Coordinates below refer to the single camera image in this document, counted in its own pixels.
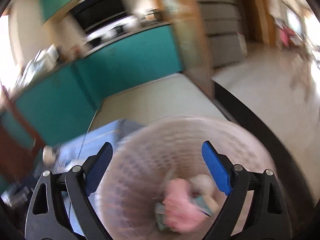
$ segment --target kitchen counter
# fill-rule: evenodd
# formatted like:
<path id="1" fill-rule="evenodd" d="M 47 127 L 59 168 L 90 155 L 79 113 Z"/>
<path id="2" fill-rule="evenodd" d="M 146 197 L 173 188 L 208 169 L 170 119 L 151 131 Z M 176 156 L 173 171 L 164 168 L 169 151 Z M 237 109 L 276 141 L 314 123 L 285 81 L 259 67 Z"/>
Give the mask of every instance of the kitchen counter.
<path id="1" fill-rule="evenodd" d="M 118 37 L 116 37 L 114 39 L 111 39 L 110 41 L 106 41 L 106 42 L 96 46 L 95 48 L 89 50 L 86 54 L 84 54 L 84 57 L 87 57 L 90 54 L 96 52 L 97 50 L 102 49 L 105 46 L 108 46 L 108 45 L 110 45 L 110 44 L 112 44 L 112 43 L 114 43 L 116 41 L 119 41 L 121 39 L 129 37 L 131 35 L 134 35 L 134 34 L 137 34 L 137 33 L 141 33 L 141 32 L 144 32 L 144 31 L 147 31 L 147 30 L 150 30 L 150 29 L 153 29 L 153 28 L 157 28 L 157 27 L 160 27 L 160 26 L 170 25 L 170 24 L 171 24 L 170 22 L 160 22 L 160 23 L 155 23 L 155 24 L 140 28 L 140 29 L 138 29 L 138 30 L 136 30 L 134 32 L 125 33 L 125 34 L 123 34 L 121 36 L 118 36 Z"/>

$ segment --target window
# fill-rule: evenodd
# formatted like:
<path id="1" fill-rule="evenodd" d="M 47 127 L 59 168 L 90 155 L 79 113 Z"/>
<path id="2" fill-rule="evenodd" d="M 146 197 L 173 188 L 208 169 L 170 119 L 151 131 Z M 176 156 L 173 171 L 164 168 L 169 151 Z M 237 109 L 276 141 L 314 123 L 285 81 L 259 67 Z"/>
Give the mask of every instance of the window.
<path id="1" fill-rule="evenodd" d="M 16 68 L 9 38 L 9 16 L 0 17 L 0 79 L 7 90 L 12 89 L 17 81 L 19 69 Z"/>
<path id="2" fill-rule="evenodd" d="M 292 11 L 289 7 L 287 7 L 286 13 L 287 13 L 289 27 L 292 30 L 294 30 L 297 34 L 302 35 L 302 26 L 301 26 L 300 17 L 294 11 Z"/>
<path id="3" fill-rule="evenodd" d="M 320 23 L 313 12 L 305 16 L 307 36 L 313 44 L 320 46 Z"/>

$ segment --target pink fabric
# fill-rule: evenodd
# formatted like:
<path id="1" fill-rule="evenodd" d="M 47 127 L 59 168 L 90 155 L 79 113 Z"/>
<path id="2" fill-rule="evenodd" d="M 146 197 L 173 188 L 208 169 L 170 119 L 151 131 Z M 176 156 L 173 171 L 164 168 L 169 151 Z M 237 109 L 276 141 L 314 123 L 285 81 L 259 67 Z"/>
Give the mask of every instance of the pink fabric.
<path id="1" fill-rule="evenodd" d="M 280 30 L 280 37 L 281 37 L 283 44 L 285 46 L 289 47 L 289 36 L 285 30 L 283 30 L 283 29 Z"/>
<path id="2" fill-rule="evenodd" d="M 167 185 L 164 223 L 174 231 L 188 233 L 194 231 L 208 217 L 198 206 L 190 202 L 191 188 L 185 179 L 173 179 Z"/>

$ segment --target beige floor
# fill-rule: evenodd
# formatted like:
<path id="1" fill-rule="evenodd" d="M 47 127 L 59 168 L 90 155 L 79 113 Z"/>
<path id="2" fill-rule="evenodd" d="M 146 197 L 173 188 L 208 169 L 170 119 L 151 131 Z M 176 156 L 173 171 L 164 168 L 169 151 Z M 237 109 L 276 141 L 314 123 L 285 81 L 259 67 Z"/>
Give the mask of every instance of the beige floor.
<path id="1" fill-rule="evenodd" d="M 212 77 L 250 108 L 292 153 L 320 198 L 320 70 L 297 64 L 296 54 L 263 45 L 249 47 L 241 64 Z"/>
<path id="2" fill-rule="evenodd" d="M 224 119 L 214 104 L 183 74 L 106 98 L 91 130 L 120 118 L 150 124 L 173 115 L 204 115 Z"/>

